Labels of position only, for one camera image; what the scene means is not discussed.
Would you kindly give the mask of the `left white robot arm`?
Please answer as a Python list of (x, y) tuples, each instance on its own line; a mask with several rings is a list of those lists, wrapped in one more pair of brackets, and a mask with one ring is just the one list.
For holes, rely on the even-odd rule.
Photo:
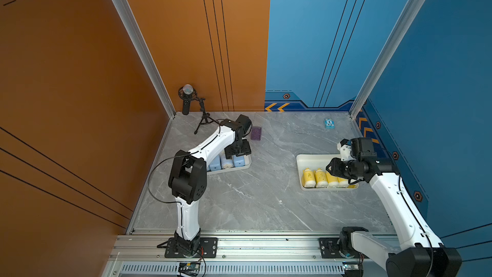
[(228, 159), (250, 155), (251, 147), (245, 136), (251, 127), (246, 115), (239, 115), (234, 121), (225, 119), (196, 147), (175, 154), (169, 187), (177, 202), (178, 225), (172, 241), (175, 250), (184, 256), (194, 256), (200, 250), (199, 200), (207, 187), (208, 164), (221, 153)]

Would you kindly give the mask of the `blue sharpener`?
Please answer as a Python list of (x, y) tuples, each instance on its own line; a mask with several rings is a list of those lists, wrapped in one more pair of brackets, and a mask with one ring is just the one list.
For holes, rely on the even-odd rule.
[(225, 155), (220, 157), (222, 169), (230, 169), (234, 167), (233, 159), (228, 159)]
[(219, 171), (222, 169), (220, 156), (217, 155), (208, 166), (209, 171)]
[(245, 166), (245, 157), (244, 156), (233, 156), (233, 164), (235, 167), (244, 167)]

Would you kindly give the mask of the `black microphone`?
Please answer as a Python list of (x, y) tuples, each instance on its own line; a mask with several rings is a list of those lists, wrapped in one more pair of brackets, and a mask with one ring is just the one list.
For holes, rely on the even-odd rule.
[(188, 115), (191, 102), (197, 99), (196, 90), (190, 84), (186, 84), (179, 89), (178, 96), (183, 101), (182, 114)]

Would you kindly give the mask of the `black mini tripod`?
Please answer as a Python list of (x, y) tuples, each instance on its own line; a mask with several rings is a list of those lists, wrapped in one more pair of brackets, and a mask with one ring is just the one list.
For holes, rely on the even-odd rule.
[(201, 120), (200, 120), (200, 123), (198, 124), (197, 128), (195, 129), (194, 131), (194, 134), (197, 135), (197, 132), (199, 130), (199, 128), (202, 126), (202, 125), (207, 125), (207, 124), (212, 124), (212, 123), (217, 123), (217, 124), (220, 124), (218, 122), (218, 120), (215, 120), (211, 117), (210, 113), (208, 113), (205, 109), (205, 105), (204, 105), (204, 101), (205, 101), (205, 98), (201, 98), (201, 97), (196, 97), (196, 100), (199, 102), (199, 106), (200, 106), (200, 111), (202, 112), (202, 116), (201, 116)]

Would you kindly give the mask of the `left green circuit board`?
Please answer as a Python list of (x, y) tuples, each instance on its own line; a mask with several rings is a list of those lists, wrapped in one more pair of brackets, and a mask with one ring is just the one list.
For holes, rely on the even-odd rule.
[(180, 262), (178, 265), (178, 276), (198, 276), (200, 270), (200, 262)]

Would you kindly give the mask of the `aluminium rail frame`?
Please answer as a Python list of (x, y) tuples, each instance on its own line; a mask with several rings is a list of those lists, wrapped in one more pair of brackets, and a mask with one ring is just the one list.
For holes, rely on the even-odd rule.
[(363, 276), (385, 276), (370, 259), (323, 259), (318, 239), (338, 237), (313, 232), (206, 232), (218, 238), (214, 259), (166, 259), (171, 234), (142, 232), (117, 237), (103, 276), (178, 276), (180, 262), (200, 262), (198, 276), (343, 276), (343, 263), (362, 264)]

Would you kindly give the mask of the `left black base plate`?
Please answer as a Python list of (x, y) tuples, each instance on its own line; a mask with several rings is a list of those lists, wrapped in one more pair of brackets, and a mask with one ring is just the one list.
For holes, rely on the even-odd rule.
[(217, 256), (218, 238), (200, 237), (187, 241), (180, 237), (171, 238), (165, 251), (166, 259), (200, 258), (214, 259)]

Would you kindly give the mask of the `purple cube toy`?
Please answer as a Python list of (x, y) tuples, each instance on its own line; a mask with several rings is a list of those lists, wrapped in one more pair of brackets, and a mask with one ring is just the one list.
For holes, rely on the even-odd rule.
[(251, 140), (260, 141), (262, 136), (262, 128), (259, 126), (253, 126), (251, 130)]

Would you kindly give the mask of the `small teal robot toy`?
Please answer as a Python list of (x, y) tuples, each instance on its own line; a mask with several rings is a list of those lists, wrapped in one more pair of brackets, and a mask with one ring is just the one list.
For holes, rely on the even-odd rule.
[(331, 119), (325, 119), (324, 124), (326, 129), (334, 129), (334, 122)]

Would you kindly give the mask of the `white storage tray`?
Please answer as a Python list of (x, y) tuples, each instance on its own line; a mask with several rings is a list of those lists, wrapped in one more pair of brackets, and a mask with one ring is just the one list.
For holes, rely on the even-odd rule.
[(233, 156), (227, 159), (224, 153), (219, 154), (207, 165), (207, 173), (220, 174), (248, 169), (252, 164), (250, 155)]
[(311, 189), (305, 189), (302, 186), (302, 173), (306, 168), (310, 168), (313, 172), (315, 172), (318, 168), (325, 170), (326, 166), (330, 163), (333, 158), (340, 158), (340, 154), (329, 154), (329, 155), (307, 155), (301, 154), (296, 156), (296, 164), (298, 170), (299, 183), (301, 185), (301, 189), (304, 191), (319, 191), (319, 192), (328, 192), (328, 191), (355, 191), (356, 189), (348, 189), (348, 188), (322, 188), (317, 189), (316, 187)]

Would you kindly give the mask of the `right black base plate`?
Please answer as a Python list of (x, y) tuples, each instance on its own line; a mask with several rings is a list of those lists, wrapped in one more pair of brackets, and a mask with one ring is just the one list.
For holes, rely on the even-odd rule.
[(318, 242), (320, 254), (323, 259), (369, 259), (367, 255), (354, 249), (352, 239), (321, 237), (318, 239)]

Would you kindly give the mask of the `green circuit board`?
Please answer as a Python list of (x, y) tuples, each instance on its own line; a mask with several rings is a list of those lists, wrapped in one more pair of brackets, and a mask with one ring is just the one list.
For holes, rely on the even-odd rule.
[(344, 277), (363, 277), (364, 269), (362, 264), (343, 263), (342, 268)]
[(178, 265), (178, 276), (198, 276), (200, 270), (200, 262), (180, 262)]

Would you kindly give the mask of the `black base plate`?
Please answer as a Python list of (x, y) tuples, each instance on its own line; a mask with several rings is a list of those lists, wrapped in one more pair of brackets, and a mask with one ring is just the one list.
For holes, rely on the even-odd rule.
[(323, 259), (369, 259), (367, 255), (354, 249), (352, 239), (321, 237), (318, 239), (318, 242), (320, 254)]
[(217, 256), (218, 238), (200, 237), (187, 241), (180, 237), (171, 238), (165, 251), (166, 259), (200, 258), (214, 259)]

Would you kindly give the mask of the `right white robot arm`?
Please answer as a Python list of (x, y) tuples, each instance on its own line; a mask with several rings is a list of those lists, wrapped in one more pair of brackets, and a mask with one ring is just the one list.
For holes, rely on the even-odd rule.
[(349, 183), (368, 183), (382, 201), (399, 242), (395, 248), (363, 227), (344, 227), (338, 243), (341, 256), (347, 259), (367, 256), (388, 276), (458, 275), (463, 262), (459, 252), (445, 247), (432, 231), (390, 160), (333, 158), (326, 169)]

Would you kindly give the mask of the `right green circuit board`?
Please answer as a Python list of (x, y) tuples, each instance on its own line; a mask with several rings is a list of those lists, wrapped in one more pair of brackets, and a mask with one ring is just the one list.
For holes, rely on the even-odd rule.
[(343, 263), (342, 268), (344, 277), (363, 277), (364, 269), (362, 264)]

